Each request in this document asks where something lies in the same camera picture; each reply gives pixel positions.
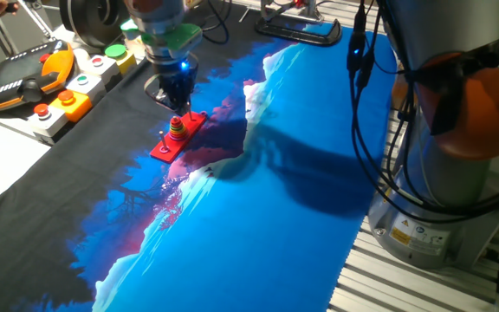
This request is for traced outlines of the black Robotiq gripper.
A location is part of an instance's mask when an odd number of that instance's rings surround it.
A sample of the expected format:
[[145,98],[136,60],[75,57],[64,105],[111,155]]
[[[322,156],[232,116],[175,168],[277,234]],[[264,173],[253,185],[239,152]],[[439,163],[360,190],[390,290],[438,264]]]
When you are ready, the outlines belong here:
[[191,113],[191,93],[198,73],[198,59],[194,54],[178,62],[157,65],[156,75],[159,81],[158,104],[171,111],[176,110],[174,103],[181,104],[178,115]]

